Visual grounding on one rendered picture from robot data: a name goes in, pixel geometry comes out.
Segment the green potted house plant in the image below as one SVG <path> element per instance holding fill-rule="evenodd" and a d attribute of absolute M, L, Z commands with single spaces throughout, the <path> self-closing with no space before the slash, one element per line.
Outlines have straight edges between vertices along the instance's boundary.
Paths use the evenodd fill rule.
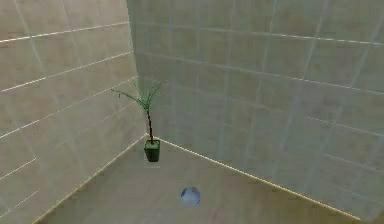
<path fill-rule="evenodd" d="M 112 92 L 118 94 L 118 97 L 125 96 L 126 98 L 133 100 L 143 109 L 146 115 L 147 124 L 149 128 L 149 138 L 145 141 L 144 153 L 147 161 L 150 163 L 157 163 L 160 160 L 161 143 L 159 140 L 155 139 L 153 135 L 152 117 L 150 109 L 153 99 L 161 89 L 162 84 L 162 81 L 157 81 L 150 87 L 147 92 L 145 92 L 140 88 L 139 83 L 136 83 L 135 87 L 137 89 L 138 96 L 133 96 L 122 90 L 111 89 Z"/>

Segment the pale blue ball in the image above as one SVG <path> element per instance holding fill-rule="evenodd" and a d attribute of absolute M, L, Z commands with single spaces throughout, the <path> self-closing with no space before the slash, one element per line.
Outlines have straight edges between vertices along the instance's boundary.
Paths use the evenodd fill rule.
<path fill-rule="evenodd" d="M 200 203 L 200 192 L 196 187 L 187 187 L 181 192 L 181 200 L 186 207 L 194 207 Z"/>

